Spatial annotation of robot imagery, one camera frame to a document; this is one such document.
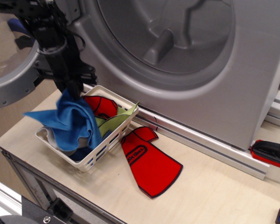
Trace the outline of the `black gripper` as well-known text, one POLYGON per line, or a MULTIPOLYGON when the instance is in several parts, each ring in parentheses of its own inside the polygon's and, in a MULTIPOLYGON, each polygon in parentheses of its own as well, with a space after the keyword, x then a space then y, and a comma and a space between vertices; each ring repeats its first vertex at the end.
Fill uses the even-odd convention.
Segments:
POLYGON ((54 80, 58 90, 61 93, 67 91, 74 100, 80 99, 84 84, 97 84, 95 68, 81 60, 78 50, 39 50, 39 56, 33 65, 38 71, 38 76, 54 80))

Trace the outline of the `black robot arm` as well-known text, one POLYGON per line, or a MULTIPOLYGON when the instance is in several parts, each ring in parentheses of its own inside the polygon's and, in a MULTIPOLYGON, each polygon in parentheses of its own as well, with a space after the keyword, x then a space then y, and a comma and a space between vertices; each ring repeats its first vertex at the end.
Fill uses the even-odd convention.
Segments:
POLYGON ((96 84, 95 68, 80 58, 76 33, 53 0, 0 0, 0 13, 14 14, 39 45, 48 68, 34 64, 40 79, 52 79, 60 91, 80 99, 83 84, 96 84))

